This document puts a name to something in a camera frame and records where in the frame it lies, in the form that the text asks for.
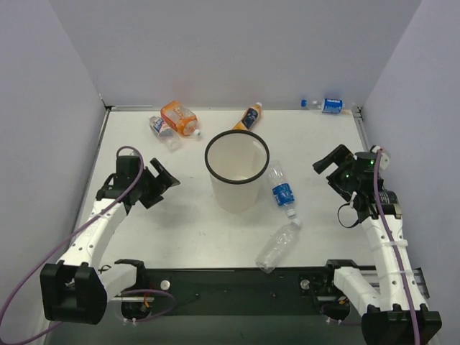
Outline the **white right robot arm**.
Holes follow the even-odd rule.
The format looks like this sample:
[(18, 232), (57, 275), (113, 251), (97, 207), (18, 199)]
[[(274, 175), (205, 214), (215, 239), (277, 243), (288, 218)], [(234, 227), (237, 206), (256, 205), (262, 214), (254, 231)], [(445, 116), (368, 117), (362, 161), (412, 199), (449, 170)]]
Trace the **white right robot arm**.
[(429, 309), (420, 291), (403, 234), (403, 213), (397, 195), (386, 189), (380, 173), (390, 157), (380, 146), (368, 152), (351, 152), (340, 144), (313, 164), (357, 214), (356, 224), (367, 236), (378, 278), (373, 288), (354, 264), (333, 265), (333, 285), (361, 316), (367, 344), (428, 344), (442, 327), (439, 312)]

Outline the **large orange label bottle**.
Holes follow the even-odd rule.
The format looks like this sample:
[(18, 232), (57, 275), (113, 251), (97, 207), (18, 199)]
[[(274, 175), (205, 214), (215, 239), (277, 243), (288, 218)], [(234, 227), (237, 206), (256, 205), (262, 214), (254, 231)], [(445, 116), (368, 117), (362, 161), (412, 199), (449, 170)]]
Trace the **large orange label bottle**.
[(173, 101), (160, 110), (163, 120), (182, 137), (200, 137), (198, 117), (181, 102)]

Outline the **small clear bottle blue label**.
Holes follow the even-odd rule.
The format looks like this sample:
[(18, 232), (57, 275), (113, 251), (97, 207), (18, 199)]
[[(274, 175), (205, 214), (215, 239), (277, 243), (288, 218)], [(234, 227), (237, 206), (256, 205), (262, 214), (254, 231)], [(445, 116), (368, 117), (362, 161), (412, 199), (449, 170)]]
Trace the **small clear bottle blue label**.
[(180, 148), (180, 138), (160, 116), (152, 116), (149, 119), (149, 127), (158, 138), (171, 152)]

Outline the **blue label water bottle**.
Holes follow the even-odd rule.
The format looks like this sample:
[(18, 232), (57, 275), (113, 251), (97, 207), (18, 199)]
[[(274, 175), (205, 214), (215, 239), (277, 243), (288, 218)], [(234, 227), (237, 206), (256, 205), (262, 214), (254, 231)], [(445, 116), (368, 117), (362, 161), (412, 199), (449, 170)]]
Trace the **blue label water bottle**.
[(267, 179), (278, 208), (282, 209), (289, 219), (295, 218), (295, 196), (279, 161), (270, 162), (267, 168)]

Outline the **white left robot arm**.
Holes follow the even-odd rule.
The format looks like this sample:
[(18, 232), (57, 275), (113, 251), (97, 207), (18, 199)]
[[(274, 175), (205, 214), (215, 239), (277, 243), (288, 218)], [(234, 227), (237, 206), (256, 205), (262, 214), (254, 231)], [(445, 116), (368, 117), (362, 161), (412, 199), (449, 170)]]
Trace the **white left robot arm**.
[(101, 259), (118, 226), (136, 203), (151, 208), (164, 193), (180, 184), (157, 159), (152, 174), (139, 156), (119, 155), (116, 171), (98, 190), (87, 222), (55, 264), (40, 272), (42, 304), (49, 321), (96, 325), (108, 302), (128, 292), (141, 295), (148, 287), (144, 262), (118, 259), (99, 272)]

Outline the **white bin with black rim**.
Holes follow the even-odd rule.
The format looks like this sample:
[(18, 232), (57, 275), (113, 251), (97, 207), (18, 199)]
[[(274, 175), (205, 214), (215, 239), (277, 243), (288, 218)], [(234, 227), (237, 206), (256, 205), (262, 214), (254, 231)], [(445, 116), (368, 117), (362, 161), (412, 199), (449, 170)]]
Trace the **white bin with black rim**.
[(250, 209), (258, 197), (270, 150), (259, 135), (232, 129), (210, 140), (204, 161), (217, 204), (239, 213)]

